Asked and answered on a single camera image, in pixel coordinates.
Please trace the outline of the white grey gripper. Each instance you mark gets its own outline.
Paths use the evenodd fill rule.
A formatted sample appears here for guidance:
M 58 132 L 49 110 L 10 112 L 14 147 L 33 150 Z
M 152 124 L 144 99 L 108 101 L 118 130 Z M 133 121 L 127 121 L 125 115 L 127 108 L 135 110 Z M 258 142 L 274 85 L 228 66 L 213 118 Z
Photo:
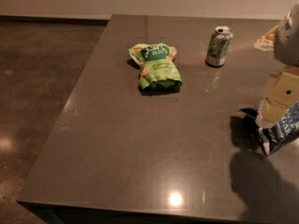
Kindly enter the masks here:
M 291 65 L 285 66 L 279 74 L 271 74 L 267 79 L 256 123 L 268 128 L 280 121 L 299 100 L 299 1 L 278 26 L 256 40 L 254 48 L 274 51 L 276 60 Z

